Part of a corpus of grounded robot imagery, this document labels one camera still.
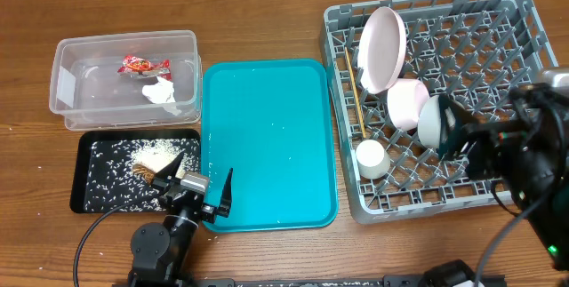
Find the red snack wrapper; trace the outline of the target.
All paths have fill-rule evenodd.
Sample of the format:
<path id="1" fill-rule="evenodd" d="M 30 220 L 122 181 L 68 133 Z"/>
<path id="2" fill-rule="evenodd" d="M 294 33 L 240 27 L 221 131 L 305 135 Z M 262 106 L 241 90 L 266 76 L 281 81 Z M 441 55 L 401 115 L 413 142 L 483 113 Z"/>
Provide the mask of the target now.
<path id="1" fill-rule="evenodd" d="M 117 73 L 121 76 L 130 76 L 138 79 L 159 77 L 168 81 L 172 80 L 169 60 L 151 62 L 134 55 L 124 57 L 123 66 L 117 70 Z"/>

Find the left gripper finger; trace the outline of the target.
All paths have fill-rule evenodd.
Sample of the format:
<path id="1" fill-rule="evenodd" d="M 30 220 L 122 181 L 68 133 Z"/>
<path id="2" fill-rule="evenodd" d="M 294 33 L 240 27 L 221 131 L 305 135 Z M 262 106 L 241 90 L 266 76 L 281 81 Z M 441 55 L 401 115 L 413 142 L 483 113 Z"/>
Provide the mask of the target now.
<path id="1" fill-rule="evenodd" d="M 228 217 L 230 214 L 230 209 L 232 205 L 232 189 L 231 189 L 232 175 L 233 175 L 233 169 L 230 168 L 220 197 L 219 215 L 221 217 Z"/>
<path id="2" fill-rule="evenodd" d="M 178 169 L 184 158 L 184 153 L 179 153 L 169 164 L 167 164 L 162 170 L 155 174 L 156 179 L 172 179 L 176 177 Z"/>

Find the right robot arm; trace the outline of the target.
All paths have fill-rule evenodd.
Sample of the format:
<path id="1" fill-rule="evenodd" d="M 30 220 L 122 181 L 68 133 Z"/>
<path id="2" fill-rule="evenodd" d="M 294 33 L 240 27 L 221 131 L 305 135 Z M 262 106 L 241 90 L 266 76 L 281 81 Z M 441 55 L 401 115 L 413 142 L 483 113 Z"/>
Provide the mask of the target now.
<path id="1" fill-rule="evenodd" d="M 468 159 L 470 180 L 500 178 L 520 210 L 492 240 L 481 273 L 499 242 L 527 220 L 557 271 L 568 268 L 568 69 L 546 68 L 534 84 L 508 93 L 515 116 L 482 123 L 446 96 L 439 99 L 439 157 Z"/>

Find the pink bowl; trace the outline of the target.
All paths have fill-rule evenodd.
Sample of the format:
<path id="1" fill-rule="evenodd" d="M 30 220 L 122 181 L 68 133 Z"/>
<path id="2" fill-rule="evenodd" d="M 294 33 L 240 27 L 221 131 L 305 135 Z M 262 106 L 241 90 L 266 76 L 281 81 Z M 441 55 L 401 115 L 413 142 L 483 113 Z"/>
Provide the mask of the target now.
<path id="1" fill-rule="evenodd" d="M 416 128 L 421 110 L 428 100 L 429 92 L 423 82 L 417 79 L 397 79 L 387 94 L 391 123 L 403 131 Z"/>

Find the white tissue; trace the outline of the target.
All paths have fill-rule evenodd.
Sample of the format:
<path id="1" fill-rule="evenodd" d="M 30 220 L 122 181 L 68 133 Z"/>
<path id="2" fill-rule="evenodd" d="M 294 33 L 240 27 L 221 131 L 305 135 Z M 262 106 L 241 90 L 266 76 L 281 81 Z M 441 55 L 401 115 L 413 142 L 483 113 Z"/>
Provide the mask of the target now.
<path id="1" fill-rule="evenodd" d="M 172 81 L 159 76 L 155 84 L 144 85 L 141 92 L 151 103 L 161 105 L 165 111 L 175 116 L 181 114 L 181 110 L 175 105 Z"/>

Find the beige ceramic cup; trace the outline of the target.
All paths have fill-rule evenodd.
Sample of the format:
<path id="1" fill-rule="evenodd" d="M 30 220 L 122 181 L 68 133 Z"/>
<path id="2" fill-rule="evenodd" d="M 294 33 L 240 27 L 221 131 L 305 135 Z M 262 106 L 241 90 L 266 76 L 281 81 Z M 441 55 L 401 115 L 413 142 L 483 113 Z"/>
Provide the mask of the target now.
<path id="1" fill-rule="evenodd" d="M 364 140 L 356 149 L 359 174 L 367 179 L 378 179 L 389 171 L 389 154 L 377 140 Z"/>

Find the wooden chopstick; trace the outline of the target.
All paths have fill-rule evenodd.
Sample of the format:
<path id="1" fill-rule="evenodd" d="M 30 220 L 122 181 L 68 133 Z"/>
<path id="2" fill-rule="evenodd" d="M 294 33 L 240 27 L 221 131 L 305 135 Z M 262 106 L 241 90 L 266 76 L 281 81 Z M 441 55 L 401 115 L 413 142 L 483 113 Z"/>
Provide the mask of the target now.
<path id="1" fill-rule="evenodd" d="M 354 76 L 354 72 L 353 72 L 350 54 L 349 54 L 349 48 L 346 46 L 344 46 L 344 55 L 345 55 L 345 60 L 346 60 L 346 64 L 347 64 L 348 71 L 349 71 L 350 85 L 351 85 L 351 89 L 352 89 L 352 92 L 354 95 L 354 101 L 355 101 L 356 112 L 357 112 L 357 120 L 358 120 L 360 131 L 362 134 L 362 139 L 365 140 L 367 138 L 367 134 L 365 131 L 363 112 L 362 112 L 362 108 L 361 108 L 358 93 L 357 93 L 357 85 L 356 85 L 356 81 L 355 81 L 355 76 Z"/>

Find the pink round plate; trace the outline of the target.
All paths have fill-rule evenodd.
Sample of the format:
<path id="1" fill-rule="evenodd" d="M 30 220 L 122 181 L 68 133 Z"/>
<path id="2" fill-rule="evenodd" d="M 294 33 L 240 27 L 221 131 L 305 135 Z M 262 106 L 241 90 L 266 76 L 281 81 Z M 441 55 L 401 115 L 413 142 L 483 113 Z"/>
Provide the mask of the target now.
<path id="1" fill-rule="evenodd" d="M 406 33 L 403 20 L 389 7 L 375 10 L 360 36 L 357 66 L 363 70 L 360 83 L 369 93 L 390 88 L 403 67 Z"/>

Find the rice and food scraps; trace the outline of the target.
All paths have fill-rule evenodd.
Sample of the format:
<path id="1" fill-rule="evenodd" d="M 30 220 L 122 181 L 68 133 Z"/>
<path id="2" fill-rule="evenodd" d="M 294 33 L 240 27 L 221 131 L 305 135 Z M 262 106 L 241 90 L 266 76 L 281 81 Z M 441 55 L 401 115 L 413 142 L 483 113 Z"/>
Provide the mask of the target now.
<path id="1" fill-rule="evenodd" d="M 187 171 L 198 171 L 200 164 L 196 139 L 99 140 L 89 149 L 83 210 L 90 213 L 103 213 L 157 192 L 134 172 L 137 165 L 158 172 L 182 153 L 176 173 L 180 178 Z"/>

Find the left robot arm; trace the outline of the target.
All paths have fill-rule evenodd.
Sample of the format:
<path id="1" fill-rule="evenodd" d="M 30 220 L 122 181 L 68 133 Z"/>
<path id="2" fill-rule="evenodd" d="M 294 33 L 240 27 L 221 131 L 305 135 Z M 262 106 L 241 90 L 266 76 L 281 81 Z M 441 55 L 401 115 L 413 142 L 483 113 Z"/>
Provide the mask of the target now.
<path id="1" fill-rule="evenodd" d="M 134 167 L 136 174 L 160 192 L 158 200 L 166 216 L 163 222 L 145 224 L 134 232 L 130 286 L 193 286 L 191 275 L 182 272 L 182 265 L 194 234 L 201 223 L 212 224 L 217 217 L 230 214 L 233 172 L 228 172 L 220 203 L 215 206 L 205 201 L 210 185 L 207 177 L 192 171 L 177 175 L 183 158 L 183 154 L 177 155 L 157 172 L 140 164 Z"/>

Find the grey bowl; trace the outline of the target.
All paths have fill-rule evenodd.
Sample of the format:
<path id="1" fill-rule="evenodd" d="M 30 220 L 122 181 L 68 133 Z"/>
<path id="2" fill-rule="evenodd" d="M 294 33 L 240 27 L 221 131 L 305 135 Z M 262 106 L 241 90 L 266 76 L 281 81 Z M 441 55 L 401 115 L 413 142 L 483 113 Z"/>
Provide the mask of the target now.
<path id="1" fill-rule="evenodd" d="M 422 146 L 427 148 L 439 149 L 441 140 L 446 138 L 441 119 L 440 100 L 444 105 L 448 105 L 451 101 L 445 95 L 430 97 L 419 116 L 417 132 Z"/>

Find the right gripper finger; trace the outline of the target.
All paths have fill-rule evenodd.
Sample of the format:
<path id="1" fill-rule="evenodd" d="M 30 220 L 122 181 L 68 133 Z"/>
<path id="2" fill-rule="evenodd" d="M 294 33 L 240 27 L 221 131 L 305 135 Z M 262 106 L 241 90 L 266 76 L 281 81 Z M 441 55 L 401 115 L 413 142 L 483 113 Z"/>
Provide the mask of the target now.
<path id="1" fill-rule="evenodd" d="M 470 112 L 446 95 L 438 98 L 438 107 L 443 129 L 454 130 L 460 129 L 465 124 L 478 124 L 478 120 Z"/>
<path id="2" fill-rule="evenodd" d="M 465 144 L 465 132 L 462 126 L 451 127 L 444 124 L 441 127 L 438 158 L 443 161 L 455 159 L 462 154 Z"/>

